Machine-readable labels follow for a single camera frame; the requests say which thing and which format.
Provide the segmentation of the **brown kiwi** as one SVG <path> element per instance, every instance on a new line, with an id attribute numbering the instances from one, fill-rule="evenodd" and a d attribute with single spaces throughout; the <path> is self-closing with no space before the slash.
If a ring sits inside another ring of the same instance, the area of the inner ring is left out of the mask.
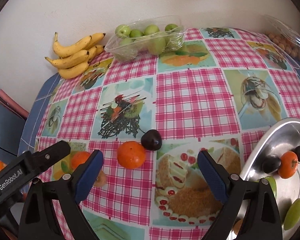
<path id="1" fill-rule="evenodd" d="M 94 182 L 94 187 L 103 187 L 107 183 L 107 176 L 103 171 L 100 171 L 97 179 Z"/>
<path id="2" fill-rule="evenodd" d="M 232 230 L 233 230 L 233 232 L 234 232 L 235 235 L 238 235 L 242 223 L 243 223 L 243 219 L 239 219 L 239 220 L 237 220 L 235 222 L 235 224 L 234 224 L 234 226 L 232 228 Z"/>

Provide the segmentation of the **green mango front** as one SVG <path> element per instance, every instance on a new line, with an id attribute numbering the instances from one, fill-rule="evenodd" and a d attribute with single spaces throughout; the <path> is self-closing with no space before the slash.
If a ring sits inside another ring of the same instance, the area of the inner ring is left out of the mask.
<path id="1" fill-rule="evenodd" d="M 286 213 L 285 220 L 283 222 L 283 229 L 285 231 L 292 229 L 300 220 L 300 198 L 296 199 L 290 206 Z"/>

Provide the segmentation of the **green mango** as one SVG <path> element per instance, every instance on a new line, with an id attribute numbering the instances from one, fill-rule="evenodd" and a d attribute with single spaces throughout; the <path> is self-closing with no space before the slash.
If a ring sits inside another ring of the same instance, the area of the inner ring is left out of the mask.
<path id="1" fill-rule="evenodd" d="M 268 181 L 268 183 L 273 191 L 274 197 L 276 198 L 277 197 L 277 184 L 276 184 L 275 178 L 272 176 L 267 176 L 267 177 L 264 177 L 264 179 Z"/>
<path id="2" fill-rule="evenodd" d="M 285 231 L 292 229 L 300 220 L 300 198 L 296 199 L 290 206 L 286 213 L 285 220 L 283 222 L 283 229 Z"/>

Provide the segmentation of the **orange mandarin with stem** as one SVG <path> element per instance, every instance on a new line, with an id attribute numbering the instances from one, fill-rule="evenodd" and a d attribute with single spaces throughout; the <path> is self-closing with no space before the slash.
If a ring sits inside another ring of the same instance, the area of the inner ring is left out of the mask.
<path id="1" fill-rule="evenodd" d="M 278 174 L 282 179 L 292 177 L 298 169 L 298 158 L 293 151 L 288 151 L 281 156 L 281 166 Z"/>

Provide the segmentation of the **clear box of brown fruits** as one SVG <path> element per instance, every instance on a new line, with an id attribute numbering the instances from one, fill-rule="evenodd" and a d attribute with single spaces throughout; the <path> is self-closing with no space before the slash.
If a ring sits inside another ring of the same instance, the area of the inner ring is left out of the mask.
<path id="1" fill-rule="evenodd" d="M 264 15 L 269 39 L 283 49 L 290 57 L 300 61 L 300 35 L 291 27 L 273 16 Z"/>

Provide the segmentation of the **clear tray of green fruits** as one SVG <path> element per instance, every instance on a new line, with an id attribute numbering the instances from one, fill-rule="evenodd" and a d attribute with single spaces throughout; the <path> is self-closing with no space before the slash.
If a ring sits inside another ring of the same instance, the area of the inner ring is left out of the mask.
<path id="1" fill-rule="evenodd" d="M 105 51 L 119 62 L 142 54 L 159 56 L 183 46 L 185 27 L 177 15 L 161 16 L 118 25 Z"/>

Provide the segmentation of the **large steel bowl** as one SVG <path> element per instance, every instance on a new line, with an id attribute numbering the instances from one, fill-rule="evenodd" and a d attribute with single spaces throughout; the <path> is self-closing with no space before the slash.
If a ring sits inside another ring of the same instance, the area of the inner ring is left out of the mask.
<path id="1" fill-rule="evenodd" d="M 285 118 L 258 141 L 240 174 L 273 188 L 283 239 L 300 239 L 300 119 Z"/>

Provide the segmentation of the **pink checkered fruit tablecloth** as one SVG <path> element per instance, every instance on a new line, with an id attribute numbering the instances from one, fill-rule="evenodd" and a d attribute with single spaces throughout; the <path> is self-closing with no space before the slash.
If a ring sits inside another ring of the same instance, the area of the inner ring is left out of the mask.
<path id="1" fill-rule="evenodd" d="M 65 80 L 46 108 L 34 150 L 59 140 L 73 151 L 99 149 L 107 183 L 81 204 L 100 239 L 200 239 L 218 213 L 196 162 L 208 150 L 239 170 L 265 131 L 292 117 L 271 69 L 293 71 L 266 34 L 229 28 L 189 29 L 180 51 L 121 63 L 98 55 Z M 118 147 L 156 129 L 162 147 L 136 169 Z"/>

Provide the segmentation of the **yellow banana bunch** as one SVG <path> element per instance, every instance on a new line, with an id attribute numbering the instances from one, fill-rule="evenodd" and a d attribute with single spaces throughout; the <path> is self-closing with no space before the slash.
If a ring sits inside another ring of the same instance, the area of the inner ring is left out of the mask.
<path id="1" fill-rule="evenodd" d="M 83 74 L 91 61 L 104 52 L 104 46 L 99 42 L 105 35 L 105 33 L 94 33 L 70 46 L 63 46 L 59 42 L 58 33 L 55 32 L 52 49 L 58 58 L 45 57 L 45 59 L 58 70 L 58 74 L 63 79 L 74 79 Z"/>

